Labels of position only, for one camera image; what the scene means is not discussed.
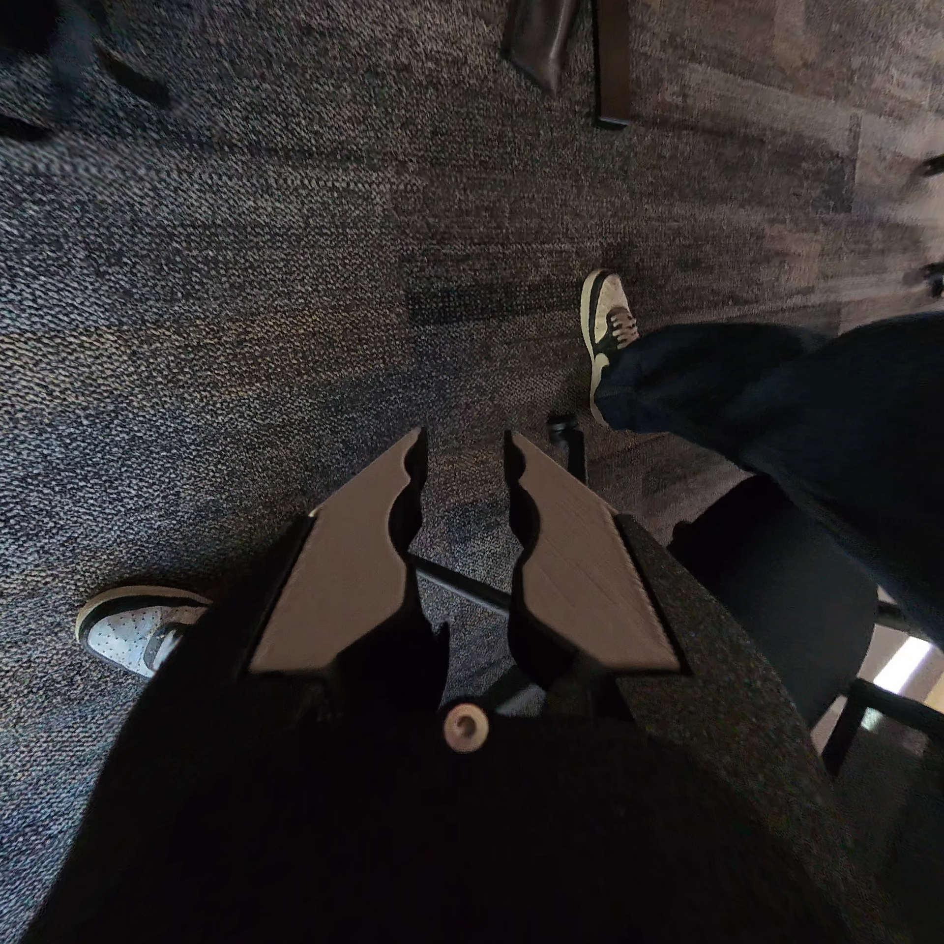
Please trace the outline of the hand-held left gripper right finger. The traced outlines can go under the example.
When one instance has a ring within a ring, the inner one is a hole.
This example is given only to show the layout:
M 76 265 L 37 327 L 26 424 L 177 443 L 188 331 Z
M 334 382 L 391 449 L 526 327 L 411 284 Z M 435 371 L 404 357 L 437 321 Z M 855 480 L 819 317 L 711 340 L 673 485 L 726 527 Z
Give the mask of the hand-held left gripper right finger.
M 513 567 L 507 637 L 544 712 L 628 712 L 623 679 L 678 678 L 680 653 L 615 510 L 516 431 L 503 464 Z

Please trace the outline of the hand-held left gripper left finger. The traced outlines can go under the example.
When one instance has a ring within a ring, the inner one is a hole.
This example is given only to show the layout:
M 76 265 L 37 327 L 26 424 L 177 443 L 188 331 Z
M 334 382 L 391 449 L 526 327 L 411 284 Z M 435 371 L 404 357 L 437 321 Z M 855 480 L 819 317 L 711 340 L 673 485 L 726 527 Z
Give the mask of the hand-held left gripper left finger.
M 428 458 L 428 432 L 415 428 L 314 510 L 249 673 L 319 680 L 340 710 L 439 709 L 449 632 L 426 618 L 409 557 Z

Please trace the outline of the black desk leg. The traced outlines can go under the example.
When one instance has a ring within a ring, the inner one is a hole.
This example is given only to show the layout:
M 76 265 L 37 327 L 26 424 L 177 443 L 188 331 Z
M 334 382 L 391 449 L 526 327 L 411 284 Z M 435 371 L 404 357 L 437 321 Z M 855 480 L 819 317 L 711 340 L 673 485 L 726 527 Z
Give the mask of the black desk leg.
M 628 1 L 593 1 L 596 125 L 621 130 L 631 121 L 631 16 Z

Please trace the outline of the black and white sneaker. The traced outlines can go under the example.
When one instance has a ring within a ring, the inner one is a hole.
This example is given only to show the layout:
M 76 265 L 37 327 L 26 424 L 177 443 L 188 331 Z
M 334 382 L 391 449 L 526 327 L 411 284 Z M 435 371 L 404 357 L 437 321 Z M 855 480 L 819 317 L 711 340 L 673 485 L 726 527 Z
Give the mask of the black and white sneaker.
M 119 586 L 81 608 L 75 636 L 89 654 L 149 679 L 210 605 L 205 596 L 175 587 Z
M 597 269 L 585 279 L 581 295 L 580 326 L 590 363 L 589 404 L 598 425 L 610 426 L 596 405 L 596 392 L 605 369 L 617 354 L 640 337 L 622 280 L 615 272 Z

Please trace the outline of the person's dark trouser leg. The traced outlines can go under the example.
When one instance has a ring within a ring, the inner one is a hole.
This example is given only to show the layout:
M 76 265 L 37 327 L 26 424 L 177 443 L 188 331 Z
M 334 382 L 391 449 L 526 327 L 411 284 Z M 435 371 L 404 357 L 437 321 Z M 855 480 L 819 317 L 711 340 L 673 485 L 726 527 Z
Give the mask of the person's dark trouser leg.
M 598 420 L 770 478 L 942 648 L 942 313 L 834 338 L 782 324 L 638 337 L 626 315 L 589 343 Z

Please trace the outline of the black swivel office chair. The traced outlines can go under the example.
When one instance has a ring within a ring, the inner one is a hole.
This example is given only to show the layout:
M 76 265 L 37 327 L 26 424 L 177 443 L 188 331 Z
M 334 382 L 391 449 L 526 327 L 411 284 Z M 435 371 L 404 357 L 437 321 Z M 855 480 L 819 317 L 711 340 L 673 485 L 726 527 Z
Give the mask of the black swivel office chair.
M 923 178 L 937 177 L 943 174 L 943 154 L 926 159 L 919 166 L 920 176 Z M 918 271 L 918 278 L 925 282 L 932 298 L 943 295 L 943 261 L 922 266 Z

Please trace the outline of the dark blue backpack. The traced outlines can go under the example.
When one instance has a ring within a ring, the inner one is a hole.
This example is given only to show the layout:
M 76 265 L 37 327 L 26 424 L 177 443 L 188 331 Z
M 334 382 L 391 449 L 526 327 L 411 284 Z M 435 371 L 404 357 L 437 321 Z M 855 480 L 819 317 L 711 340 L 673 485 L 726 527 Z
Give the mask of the dark blue backpack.
M 98 69 L 137 100 L 168 112 L 173 99 L 167 83 L 142 72 L 119 53 L 117 22 L 121 2 L 3 1 L 2 63 L 40 59 L 48 68 L 49 119 L 38 124 L 2 113 L 2 140 L 40 144 L 75 124 L 89 101 L 89 76 Z

